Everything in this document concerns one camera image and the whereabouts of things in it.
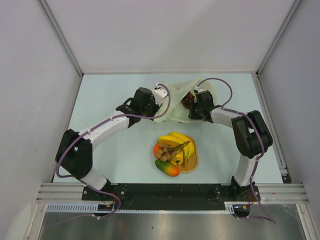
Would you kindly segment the dark red fake grapes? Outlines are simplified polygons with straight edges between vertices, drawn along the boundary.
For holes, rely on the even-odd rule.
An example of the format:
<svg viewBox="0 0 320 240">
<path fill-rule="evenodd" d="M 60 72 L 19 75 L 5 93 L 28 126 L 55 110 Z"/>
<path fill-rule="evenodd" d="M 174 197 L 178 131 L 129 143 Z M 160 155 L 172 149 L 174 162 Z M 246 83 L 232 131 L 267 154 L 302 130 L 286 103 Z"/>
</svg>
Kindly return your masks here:
<svg viewBox="0 0 320 240">
<path fill-rule="evenodd" d="M 189 91 L 180 102 L 185 109 L 189 109 L 194 100 L 195 96 Z"/>
</svg>

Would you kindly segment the pale green plastic bag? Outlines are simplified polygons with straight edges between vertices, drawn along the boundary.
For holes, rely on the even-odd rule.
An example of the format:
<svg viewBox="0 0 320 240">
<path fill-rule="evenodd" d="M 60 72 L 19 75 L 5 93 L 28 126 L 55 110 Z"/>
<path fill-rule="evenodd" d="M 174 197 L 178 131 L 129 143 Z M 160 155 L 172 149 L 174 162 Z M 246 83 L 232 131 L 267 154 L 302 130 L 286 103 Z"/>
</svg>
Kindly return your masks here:
<svg viewBox="0 0 320 240">
<path fill-rule="evenodd" d="M 195 97 L 194 94 L 194 88 L 204 79 L 197 79 L 197 80 L 189 80 L 186 82 L 178 82 L 178 83 L 165 83 L 164 85 L 168 88 L 171 101 L 168 111 L 163 115 L 162 117 L 154 119 L 155 122 L 158 123 L 164 123 L 167 121 L 175 121 L 178 123 L 183 124 L 198 124 L 202 123 L 202 120 L 200 119 L 190 119 L 188 117 L 189 110 L 186 109 L 182 104 L 182 99 L 187 95 L 187 93 L 192 93 L 192 95 Z M 200 88 L 204 90 L 208 90 L 212 97 L 213 102 L 217 102 L 217 94 L 216 89 L 213 87 L 211 83 L 206 81 L 205 83 L 202 83 Z M 168 97 L 165 98 L 162 106 L 158 110 L 158 112 L 155 114 L 155 116 L 159 116 L 164 113 L 169 103 Z"/>
</svg>

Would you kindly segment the yellow fake banana bunch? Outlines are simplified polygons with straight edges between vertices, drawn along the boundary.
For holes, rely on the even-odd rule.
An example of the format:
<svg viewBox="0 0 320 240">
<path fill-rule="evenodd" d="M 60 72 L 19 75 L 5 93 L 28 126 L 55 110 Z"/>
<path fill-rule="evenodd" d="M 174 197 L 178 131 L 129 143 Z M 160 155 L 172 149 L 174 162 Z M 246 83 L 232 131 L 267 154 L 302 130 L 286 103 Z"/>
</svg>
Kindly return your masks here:
<svg viewBox="0 0 320 240">
<path fill-rule="evenodd" d="M 189 144 L 187 145 L 186 161 L 182 165 L 178 165 L 178 166 L 183 166 L 183 167 L 187 167 L 189 165 L 189 162 L 190 162 L 193 154 L 196 152 L 196 145 L 195 145 L 195 142 L 193 141 L 193 139 L 191 137 L 184 135 L 182 133 L 179 133 L 179 132 L 170 132 L 169 134 L 160 136 L 157 139 L 157 143 L 161 142 L 161 143 L 165 143 L 167 145 L 169 145 L 169 144 L 179 145 L 179 144 L 182 144 L 187 141 L 189 141 Z"/>
</svg>

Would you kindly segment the orange fake persimmon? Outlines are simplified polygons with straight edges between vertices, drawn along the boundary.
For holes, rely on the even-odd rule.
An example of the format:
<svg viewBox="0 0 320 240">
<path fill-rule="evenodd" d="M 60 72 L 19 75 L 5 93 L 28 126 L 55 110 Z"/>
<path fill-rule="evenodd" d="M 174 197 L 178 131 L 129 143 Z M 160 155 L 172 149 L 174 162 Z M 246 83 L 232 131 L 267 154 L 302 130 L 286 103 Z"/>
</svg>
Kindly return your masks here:
<svg viewBox="0 0 320 240">
<path fill-rule="evenodd" d="M 163 148 L 159 146 L 158 143 L 156 143 L 153 147 L 153 155 L 156 159 L 160 159 L 163 154 Z"/>
</svg>

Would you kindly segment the brown fake longan branch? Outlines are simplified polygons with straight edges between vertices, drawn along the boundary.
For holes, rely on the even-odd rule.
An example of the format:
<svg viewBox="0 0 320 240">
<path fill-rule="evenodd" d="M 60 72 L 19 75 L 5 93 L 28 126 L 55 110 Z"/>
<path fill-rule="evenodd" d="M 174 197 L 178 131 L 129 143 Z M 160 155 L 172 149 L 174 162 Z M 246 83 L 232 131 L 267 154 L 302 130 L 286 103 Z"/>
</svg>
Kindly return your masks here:
<svg viewBox="0 0 320 240">
<path fill-rule="evenodd" d="M 165 144 L 164 142 L 158 142 L 159 146 L 162 148 L 162 156 L 160 159 L 163 162 L 170 162 L 176 166 L 182 165 L 187 159 L 187 146 L 190 141 L 183 142 L 182 144 Z"/>
</svg>

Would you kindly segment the green orange fake mango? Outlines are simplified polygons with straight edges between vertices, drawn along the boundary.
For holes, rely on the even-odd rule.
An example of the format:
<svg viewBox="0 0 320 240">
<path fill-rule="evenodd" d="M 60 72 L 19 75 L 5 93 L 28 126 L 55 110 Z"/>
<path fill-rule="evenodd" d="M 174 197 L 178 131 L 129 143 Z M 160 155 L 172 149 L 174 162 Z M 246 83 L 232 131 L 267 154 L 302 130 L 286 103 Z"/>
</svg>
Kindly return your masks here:
<svg viewBox="0 0 320 240">
<path fill-rule="evenodd" d="M 180 170 L 176 165 L 173 165 L 169 161 L 161 161 L 160 159 L 157 159 L 155 161 L 155 166 L 164 174 L 170 176 L 170 177 L 177 177 L 180 174 Z"/>
</svg>

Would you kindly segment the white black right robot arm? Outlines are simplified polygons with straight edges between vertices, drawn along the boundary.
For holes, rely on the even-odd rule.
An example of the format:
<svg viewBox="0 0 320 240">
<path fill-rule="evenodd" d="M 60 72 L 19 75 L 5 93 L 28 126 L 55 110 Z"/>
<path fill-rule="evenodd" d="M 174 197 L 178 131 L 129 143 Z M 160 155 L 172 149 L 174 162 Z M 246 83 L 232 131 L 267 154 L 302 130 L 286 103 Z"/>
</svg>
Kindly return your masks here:
<svg viewBox="0 0 320 240">
<path fill-rule="evenodd" d="M 188 92 L 181 103 L 189 110 L 189 119 L 221 124 L 233 130 L 240 158 L 229 188 L 231 196 L 242 201 L 255 191 L 254 176 L 259 160 L 273 144 L 261 113 L 257 110 L 244 113 L 215 105 L 208 90 L 196 90 L 194 95 Z"/>
</svg>

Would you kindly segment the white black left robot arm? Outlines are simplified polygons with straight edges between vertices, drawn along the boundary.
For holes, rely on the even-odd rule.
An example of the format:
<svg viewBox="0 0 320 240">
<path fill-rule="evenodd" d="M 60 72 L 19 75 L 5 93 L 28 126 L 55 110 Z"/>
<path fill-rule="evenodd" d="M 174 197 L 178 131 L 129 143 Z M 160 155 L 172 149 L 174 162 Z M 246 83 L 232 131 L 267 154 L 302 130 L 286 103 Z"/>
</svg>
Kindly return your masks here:
<svg viewBox="0 0 320 240">
<path fill-rule="evenodd" d="M 81 131 L 68 129 L 60 141 L 55 161 L 55 173 L 62 178 L 60 168 L 93 190 L 100 200 L 110 196 L 111 182 L 93 166 L 93 151 L 116 133 L 132 127 L 141 119 L 154 120 L 164 101 L 171 100 L 169 89 L 161 83 L 154 89 L 138 88 L 133 97 L 116 107 L 102 122 Z"/>
</svg>

